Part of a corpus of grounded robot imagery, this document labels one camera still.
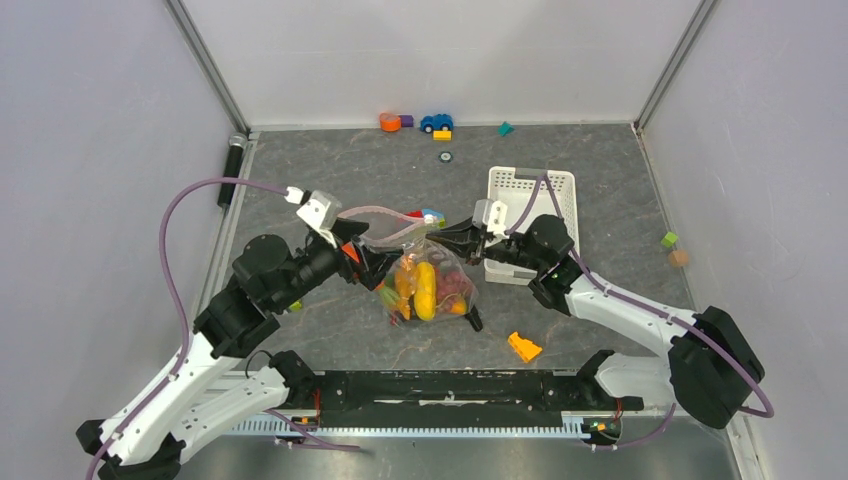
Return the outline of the clear polka dot zip bag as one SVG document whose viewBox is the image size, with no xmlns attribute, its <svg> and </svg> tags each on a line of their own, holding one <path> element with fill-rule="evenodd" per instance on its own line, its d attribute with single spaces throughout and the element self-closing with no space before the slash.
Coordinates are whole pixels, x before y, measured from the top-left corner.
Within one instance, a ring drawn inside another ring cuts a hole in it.
<svg viewBox="0 0 848 480">
<path fill-rule="evenodd" d="M 367 245 L 402 252 L 376 288 L 391 324 L 463 319 L 474 331 L 483 330 L 476 306 L 478 290 L 462 262 L 446 247 L 426 238 L 445 225 L 441 213 L 360 206 L 344 210 L 338 217 L 367 223 L 369 228 L 361 235 Z"/>
</svg>

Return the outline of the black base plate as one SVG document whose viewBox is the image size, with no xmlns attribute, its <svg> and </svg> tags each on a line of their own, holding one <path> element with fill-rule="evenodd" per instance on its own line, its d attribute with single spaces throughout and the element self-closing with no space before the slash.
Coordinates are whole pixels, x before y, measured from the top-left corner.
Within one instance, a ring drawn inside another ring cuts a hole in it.
<svg viewBox="0 0 848 480">
<path fill-rule="evenodd" d="M 613 397 L 591 368 L 561 370 L 327 370 L 296 372 L 287 410 L 313 410 L 323 427 L 558 427 L 564 412 L 643 410 Z"/>
</svg>

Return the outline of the green cube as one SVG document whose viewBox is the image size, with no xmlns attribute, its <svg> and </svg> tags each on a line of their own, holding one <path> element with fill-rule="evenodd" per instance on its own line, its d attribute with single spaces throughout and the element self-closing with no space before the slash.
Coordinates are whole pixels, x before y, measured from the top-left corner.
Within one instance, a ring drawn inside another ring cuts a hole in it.
<svg viewBox="0 0 848 480">
<path fill-rule="evenodd" d="M 661 245 L 668 249 L 674 249 L 677 246 L 678 240 L 679 236 L 676 233 L 669 231 L 661 239 Z"/>
</svg>

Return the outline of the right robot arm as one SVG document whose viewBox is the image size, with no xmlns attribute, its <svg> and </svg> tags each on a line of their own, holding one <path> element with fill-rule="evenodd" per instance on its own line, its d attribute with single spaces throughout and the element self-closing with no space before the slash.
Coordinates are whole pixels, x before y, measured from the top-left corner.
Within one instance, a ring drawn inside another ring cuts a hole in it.
<svg viewBox="0 0 848 480">
<path fill-rule="evenodd" d="M 714 306 L 695 312 L 664 305 L 604 280 L 582 261 L 557 216 L 541 215 L 523 233 L 496 232 L 467 219 L 427 237 L 469 264 L 493 260 L 533 271 L 528 286 L 543 307 L 649 350 L 647 357 L 602 353 L 588 362 L 588 374 L 577 382 L 585 405 L 602 408 L 615 397 L 638 397 L 681 409 L 715 429 L 738 413 L 774 416 L 760 386 L 764 368 L 730 314 Z"/>
</svg>

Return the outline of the multicolour brick stack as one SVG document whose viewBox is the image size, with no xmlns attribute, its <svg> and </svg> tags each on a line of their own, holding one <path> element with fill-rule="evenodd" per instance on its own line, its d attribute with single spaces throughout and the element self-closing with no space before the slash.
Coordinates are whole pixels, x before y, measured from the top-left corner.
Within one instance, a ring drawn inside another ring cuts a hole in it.
<svg viewBox="0 0 848 480">
<path fill-rule="evenodd" d="M 438 211 L 432 209 L 420 209 L 407 213 L 407 216 L 413 218 L 422 218 L 426 223 L 433 223 L 439 228 L 446 226 L 445 216 Z"/>
</svg>

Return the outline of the tan wooden cube right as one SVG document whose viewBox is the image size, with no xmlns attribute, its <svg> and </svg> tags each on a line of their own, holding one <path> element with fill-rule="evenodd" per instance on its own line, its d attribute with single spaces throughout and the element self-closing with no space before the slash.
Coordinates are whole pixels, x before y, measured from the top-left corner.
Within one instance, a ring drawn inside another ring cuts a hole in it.
<svg viewBox="0 0 848 480">
<path fill-rule="evenodd" d="M 672 267 L 683 268 L 690 263 L 690 256 L 686 250 L 672 250 L 667 256 L 668 262 Z"/>
</svg>

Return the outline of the blue toy car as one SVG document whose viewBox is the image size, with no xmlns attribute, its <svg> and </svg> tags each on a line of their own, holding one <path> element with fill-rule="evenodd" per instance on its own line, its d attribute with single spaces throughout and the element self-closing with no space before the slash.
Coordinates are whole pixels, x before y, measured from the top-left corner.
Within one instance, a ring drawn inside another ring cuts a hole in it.
<svg viewBox="0 0 848 480">
<path fill-rule="evenodd" d="M 421 118 L 419 129 L 427 134 L 434 131 L 452 131 L 454 129 L 453 118 L 449 114 L 426 115 Z"/>
</svg>

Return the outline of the teal block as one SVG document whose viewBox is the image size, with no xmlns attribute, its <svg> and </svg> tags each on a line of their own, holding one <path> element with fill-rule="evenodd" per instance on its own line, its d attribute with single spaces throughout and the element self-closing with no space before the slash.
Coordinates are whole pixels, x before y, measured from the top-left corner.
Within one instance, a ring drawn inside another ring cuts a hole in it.
<svg viewBox="0 0 848 480">
<path fill-rule="evenodd" d="M 498 134 L 501 137 L 504 137 L 506 135 L 509 135 L 513 131 L 514 131 L 514 126 L 512 124 L 510 124 L 509 122 L 504 121 L 498 129 Z"/>
</svg>

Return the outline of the orange red mango toy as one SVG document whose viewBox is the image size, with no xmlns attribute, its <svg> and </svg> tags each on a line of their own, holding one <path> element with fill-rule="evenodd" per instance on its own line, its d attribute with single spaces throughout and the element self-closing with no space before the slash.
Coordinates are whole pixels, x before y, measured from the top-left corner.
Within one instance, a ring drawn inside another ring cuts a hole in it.
<svg viewBox="0 0 848 480">
<path fill-rule="evenodd" d="M 464 298 L 460 297 L 455 300 L 450 307 L 449 312 L 453 315 L 464 316 L 468 312 L 468 305 Z"/>
</svg>

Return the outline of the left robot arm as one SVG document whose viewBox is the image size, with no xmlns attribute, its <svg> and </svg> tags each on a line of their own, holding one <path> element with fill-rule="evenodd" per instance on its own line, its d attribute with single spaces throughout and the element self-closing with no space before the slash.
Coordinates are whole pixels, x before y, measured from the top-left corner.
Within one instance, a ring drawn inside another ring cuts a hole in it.
<svg viewBox="0 0 848 480">
<path fill-rule="evenodd" d="M 365 243 L 364 222 L 336 221 L 330 236 L 312 231 L 290 250 L 277 235 L 251 240 L 233 274 L 193 322 L 184 322 L 175 357 L 118 413 L 88 420 L 76 435 L 93 462 L 90 479 L 173 479 L 194 454 L 242 420 L 313 397 L 313 371 L 293 351 L 211 401 L 199 397 L 222 374 L 250 357 L 279 328 L 278 318 L 307 293 L 339 275 L 369 290 L 403 252 Z"/>
</svg>

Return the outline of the yellow corn toy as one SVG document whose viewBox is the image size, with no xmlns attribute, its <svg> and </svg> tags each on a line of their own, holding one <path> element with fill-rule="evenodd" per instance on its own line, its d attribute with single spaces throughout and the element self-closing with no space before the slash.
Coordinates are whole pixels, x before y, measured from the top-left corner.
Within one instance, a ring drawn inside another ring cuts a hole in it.
<svg viewBox="0 0 848 480">
<path fill-rule="evenodd" d="M 422 321 L 431 321 L 436 313 L 436 273 L 429 262 L 421 262 L 415 271 L 416 291 L 413 296 L 416 315 Z"/>
</svg>

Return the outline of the orange yellow fruit toy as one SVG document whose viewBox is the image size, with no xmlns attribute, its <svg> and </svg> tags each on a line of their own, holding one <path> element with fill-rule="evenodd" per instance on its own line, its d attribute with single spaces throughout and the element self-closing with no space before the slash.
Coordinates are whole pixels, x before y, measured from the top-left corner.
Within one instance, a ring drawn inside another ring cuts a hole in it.
<svg viewBox="0 0 848 480">
<path fill-rule="evenodd" d="M 415 270 L 415 264 L 411 263 L 400 266 L 394 275 L 395 291 L 398 294 L 396 309 L 405 321 L 412 317 L 410 300 L 416 290 Z"/>
</svg>

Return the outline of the red grape bunch toy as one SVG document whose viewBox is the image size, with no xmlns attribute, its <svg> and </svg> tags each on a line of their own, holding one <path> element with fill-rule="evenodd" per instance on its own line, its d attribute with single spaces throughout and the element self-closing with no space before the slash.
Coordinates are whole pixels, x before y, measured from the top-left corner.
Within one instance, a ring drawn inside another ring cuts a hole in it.
<svg viewBox="0 0 848 480">
<path fill-rule="evenodd" d="M 465 296 L 467 293 L 466 277 L 461 270 L 441 272 L 436 282 L 436 299 L 441 304 L 445 299 Z"/>
</svg>

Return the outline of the orange carrot toy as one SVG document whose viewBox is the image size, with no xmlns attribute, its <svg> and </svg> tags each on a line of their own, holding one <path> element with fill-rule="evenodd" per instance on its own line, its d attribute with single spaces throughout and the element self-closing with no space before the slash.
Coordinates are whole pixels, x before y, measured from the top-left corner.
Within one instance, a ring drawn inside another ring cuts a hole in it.
<svg viewBox="0 0 848 480">
<path fill-rule="evenodd" d="M 344 245 L 342 245 L 341 250 L 353 262 L 355 262 L 355 263 L 361 262 L 359 253 L 358 253 L 356 247 L 351 242 L 348 242 L 348 243 L 345 243 Z"/>
</svg>

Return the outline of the orange cheese wedge toy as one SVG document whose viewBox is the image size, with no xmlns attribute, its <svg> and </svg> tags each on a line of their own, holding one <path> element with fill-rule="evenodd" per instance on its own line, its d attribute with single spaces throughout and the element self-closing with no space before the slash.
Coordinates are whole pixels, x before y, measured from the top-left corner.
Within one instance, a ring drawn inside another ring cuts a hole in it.
<svg viewBox="0 0 848 480">
<path fill-rule="evenodd" d="M 518 357 L 526 364 L 529 364 L 543 352 L 541 346 L 522 337 L 518 332 L 511 333 L 507 338 L 507 342 Z"/>
</svg>

